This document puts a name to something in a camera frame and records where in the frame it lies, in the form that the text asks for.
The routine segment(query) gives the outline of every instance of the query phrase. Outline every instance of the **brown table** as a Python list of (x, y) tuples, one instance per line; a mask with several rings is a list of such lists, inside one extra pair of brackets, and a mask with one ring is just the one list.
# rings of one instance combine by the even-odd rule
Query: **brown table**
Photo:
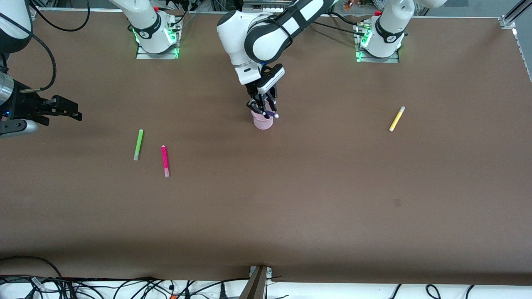
[[(196, 17), (174, 61), (135, 60), (121, 13), (75, 33), (35, 22), (57, 59), (43, 95), (84, 119), (0, 140), (1, 256), (43, 256), (70, 277), (222, 279), (267, 264), (286, 281), (532, 281), (532, 84), (510, 30), (413, 19), (401, 62), (370, 64), (352, 35), (312, 26), (279, 60), (281, 118), (259, 131), (219, 18)], [(32, 87), (51, 75), (34, 41), (9, 67)]]

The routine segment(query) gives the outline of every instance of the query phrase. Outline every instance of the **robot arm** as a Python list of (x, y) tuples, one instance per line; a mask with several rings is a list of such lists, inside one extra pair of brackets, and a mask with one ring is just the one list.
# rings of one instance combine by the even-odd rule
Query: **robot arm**
[(110, 0), (126, 15), (142, 48), (161, 53), (177, 42), (176, 17), (155, 10), (149, 0)]
[[(435, 9), (442, 6), (447, 0), (415, 0), (415, 2)], [(404, 30), (414, 15), (413, 0), (388, 0), (383, 14), (373, 16), (367, 22), (367, 30), (362, 39), (361, 46), (375, 57), (390, 57), (400, 48), (404, 38)]]
[(231, 11), (217, 31), (242, 85), (261, 78), (292, 40), (338, 0), (296, 0), (280, 15)]
[(338, 0), (295, 0), (280, 15), (232, 11), (218, 22), (217, 32), (229, 54), (240, 84), (251, 99), (247, 106), (270, 118), (276, 112), (276, 83), (285, 74), (282, 64), (270, 68), (293, 39)]
[[(32, 32), (28, 0), (2, 0), (0, 13)], [(4, 18), (0, 18), (0, 53), (15, 53), (24, 49), (31, 37)]]

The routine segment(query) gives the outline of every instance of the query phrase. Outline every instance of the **wire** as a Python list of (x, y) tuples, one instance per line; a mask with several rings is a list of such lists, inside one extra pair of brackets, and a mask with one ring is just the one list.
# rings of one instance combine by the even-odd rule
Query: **wire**
[(118, 286), (117, 290), (114, 292), (113, 299), (117, 297), (118, 291), (121, 287), (124, 287), (127, 283), (130, 283), (132, 280), (126, 280), (124, 281), (120, 286)]
[(30, 298), (33, 298), (33, 295), (35, 294), (35, 291), (38, 291), (39, 292), (39, 295), (40, 295), (40, 299), (44, 299), (43, 297), (43, 292), (39, 289), (39, 287), (37, 287), (33, 281), (30, 280), (30, 284), (32, 286), (33, 289), (31, 289), (31, 292), (28, 294), (28, 295), (31, 295)]
[[(25, 90), (22, 90), (21, 92), (22, 93), (25, 93), (24, 91), (27, 92), (33, 92), (33, 91), (43, 91), (43, 90), (47, 90), (49, 89), (52, 85), (54, 85), (54, 82), (55, 82), (55, 76), (57, 75), (57, 65), (55, 64), (55, 58), (54, 58), (54, 55), (52, 54), (52, 51), (50, 51), (50, 48), (48, 48), (48, 46), (42, 41), (40, 40), (40, 38), (38, 38), (35, 34), (33, 34), (31, 31), (29, 31), (28, 29), (24, 28), (23, 26), (21, 26), (20, 24), (18, 24), (17, 22), (11, 20), (9, 17), (7, 17), (5, 14), (3, 13), (0, 13), (0, 16), (3, 17), (5, 20), (9, 21), (9, 23), (15, 25), (17, 28), (19, 28), (20, 30), (26, 32), (27, 34), (29, 34), (32, 38), (34, 38), (36, 41), (38, 41), (40, 43), (41, 46), (43, 46), (43, 48), (46, 50), (46, 52), (48, 53), (48, 56), (50, 56), (50, 60), (52, 61), (52, 79), (50, 80), (50, 83), (48, 83), (48, 85), (46, 85), (45, 87), (40, 87), (40, 88), (37, 88), (37, 89), (25, 89)], [(32, 257), (28, 257), (26, 256), (27, 258), (33, 258), (33, 259), (40, 259), (36, 256), (32, 256)], [(1, 259), (1, 261), (3, 260), (6, 260), (6, 259), (11, 259), (11, 258), (16, 258), (16, 256), (12, 256), (10, 258), (5, 258), (5, 259)]]
[(131, 299), (134, 299), (135, 296), (138, 295), (138, 293), (140, 293), (141, 290), (147, 288), (149, 286), (150, 282), (148, 281), (147, 284), (145, 286), (143, 286), (142, 288), (140, 288), (133, 296), (131, 296)]
[[(281, 276), (281, 275), (280, 275), (280, 276), (274, 276), (274, 277), (272, 277), (272, 278), (268, 278), (268, 279), (276, 279), (276, 278), (280, 278), (280, 277), (282, 277), (282, 276)], [(247, 278), (233, 278), (233, 279), (222, 280), (222, 281), (219, 281), (219, 282), (217, 282), (217, 283), (213, 283), (213, 284), (210, 284), (210, 285), (208, 285), (208, 286), (206, 286), (206, 287), (203, 287), (203, 288), (201, 288), (201, 289), (199, 289), (199, 290), (197, 290), (197, 291), (191, 293), (190, 295), (191, 295), (191, 296), (192, 296), (192, 295), (195, 295), (195, 294), (197, 294), (197, 293), (199, 293), (199, 292), (201, 292), (201, 291), (203, 291), (203, 290), (206, 290), (206, 289), (211, 288), (211, 287), (213, 287), (213, 286), (217, 286), (217, 285), (222, 284), (222, 283), (228, 283), (228, 282), (230, 282), (230, 281), (237, 281), (237, 280), (249, 280), (249, 279), (250, 279), (250, 278), (247, 277)]]
[(7, 73), (7, 71), (9, 71), (9, 68), (7, 68), (7, 59), (5, 58), (4, 53), (0, 53), (0, 55), (2, 56), (2, 67), (0, 71), (2, 73)]
[(186, 16), (186, 14), (188, 13), (188, 10), (185, 10), (185, 12), (183, 13), (183, 15), (181, 15), (181, 19), (175, 21), (174, 23), (171, 23), (170, 26), (174, 26), (175, 24), (178, 24), (179, 22), (181, 22), (183, 20), (183, 18)]
[(76, 293), (77, 293), (77, 294), (83, 294), (83, 295), (85, 295), (85, 296), (87, 296), (87, 297), (89, 297), (89, 298), (91, 298), (91, 299), (96, 299), (96, 298), (92, 297), (91, 295), (89, 295), (89, 294), (87, 294), (87, 293), (84, 293), (84, 292), (76, 292)]
[(177, 295), (177, 298), (181, 297), (181, 295), (183, 295), (183, 293), (185, 294), (185, 298), (187, 298), (187, 294), (188, 294), (188, 288), (193, 284), (195, 283), (196, 281), (195, 280), (189, 280), (187, 281), (187, 286), (181, 291), (181, 293), (179, 293), (179, 295)]
[[(430, 293), (429, 289), (433, 288), (436, 291), (436, 294), (438, 294), (438, 297), (435, 297), (433, 294)], [(427, 295), (429, 295), (433, 299), (442, 299), (442, 296), (439, 294), (438, 288), (435, 285), (426, 285), (425, 291), (427, 292)]]
[(350, 20), (344, 18), (343, 16), (341, 16), (341, 15), (338, 14), (337, 12), (330, 12), (329, 15), (335, 15), (335, 16), (337, 16), (338, 18), (340, 18), (340, 20), (342, 20), (342, 21), (344, 21), (344, 22), (346, 22), (346, 23), (348, 23), (348, 24), (350, 24), (350, 25), (356, 25), (355, 22), (351, 22)]
[(395, 291), (394, 293), (392, 294), (392, 296), (390, 297), (390, 299), (395, 299), (395, 296), (397, 295), (397, 292), (399, 292), (399, 288), (402, 286), (403, 284), (398, 284), (396, 287), (395, 287)]
[(467, 291), (465, 292), (465, 299), (469, 299), (469, 292), (471, 291), (471, 289), (474, 287), (475, 285), (470, 285), (468, 288), (467, 288)]
[(153, 282), (151, 282), (151, 284), (153, 284), (153, 286), (151, 286), (151, 288), (150, 288), (150, 287), (146, 287), (146, 291), (144, 292), (144, 295), (142, 295), (142, 297), (141, 297), (140, 299), (145, 299), (146, 296), (148, 295), (148, 293), (149, 293), (151, 290), (153, 290), (153, 289), (155, 289), (156, 291), (158, 291), (159, 293), (161, 293), (161, 294), (164, 295), (163, 292), (161, 292), (160, 290), (156, 289), (156, 287), (157, 287), (159, 284), (161, 284), (162, 282), (163, 282), (163, 280), (160, 280), (160, 281), (159, 281), (158, 283), (156, 283), (156, 284), (154, 284)]
[(33, 7), (33, 9), (40, 15), (41, 18), (43, 18), (43, 20), (46, 21), (46, 23), (50, 24), (52, 27), (54, 27), (55, 29), (59, 29), (61, 31), (66, 31), (66, 32), (74, 32), (74, 31), (78, 31), (78, 30), (81, 30), (83, 27), (85, 27), (85, 25), (87, 24), (87, 22), (89, 21), (89, 18), (90, 18), (90, 5), (89, 5), (89, 0), (86, 0), (87, 2), (87, 17), (85, 18), (85, 22), (83, 22), (83, 24), (81, 24), (81, 26), (79, 26), (78, 28), (75, 28), (75, 29), (65, 29), (65, 28), (61, 28), (59, 26), (56, 26), (55, 24), (53, 24), (52, 22), (48, 21), (47, 18), (45, 18), (43, 16), (43, 14), (40, 12), (39, 9), (37, 9), (37, 6), (35, 6), (35, 4), (33, 3), (34, 0), (30, 0), (29, 3), (31, 5), (31, 7)]
[(84, 287), (84, 288), (89, 288), (89, 289), (91, 289), (94, 293), (98, 294), (98, 296), (99, 296), (101, 299), (105, 299), (104, 296), (102, 295), (102, 293), (98, 292), (98, 291), (96, 290), (95, 287), (90, 286), (90, 285), (85, 285), (85, 284), (82, 284), (82, 283), (77, 283), (77, 284), (79, 284), (79, 286), (78, 286), (78, 287), (76, 288), (76, 290), (74, 291), (75, 293), (78, 292), (77, 290), (78, 290), (80, 287)]
[(356, 32), (356, 31), (353, 31), (353, 30), (342, 29), (342, 28), (338, 28), (338, 27), (334, 27), (334, 26), (330, 26), (330, 25), (323, 24), (323, 23), (318, 23), (318, 22), (312, 22), (312, 23), (318, 24), (318, 25), (322, 25), (322, 26), (325, 26), (325, 27), (329, 27), (329, 28), (333, 28), (333, 29), (336, 29), (336, 30), (340, 30), (340, 31), (343, 31), (343, 32), (349, 32), (351, 34), (364, 36), (364, 33), (362, 33), (362, 32)]
[[(136, 285), (136, 284), (140, 284), (140, 283), (143, 283), (144, 281), (143, 280), (139, 280), (139, 281), (136, 281), (130, 285), (124, 285), (124, 287), (129, 287), (129, 286), (132, 286), (132, 285)], [(93, 288), (112, 288), (112, 289), (117, 289), (117, 288), (120, 288), (120, 287), (110, 287), (110, 286), (92, 286)]]

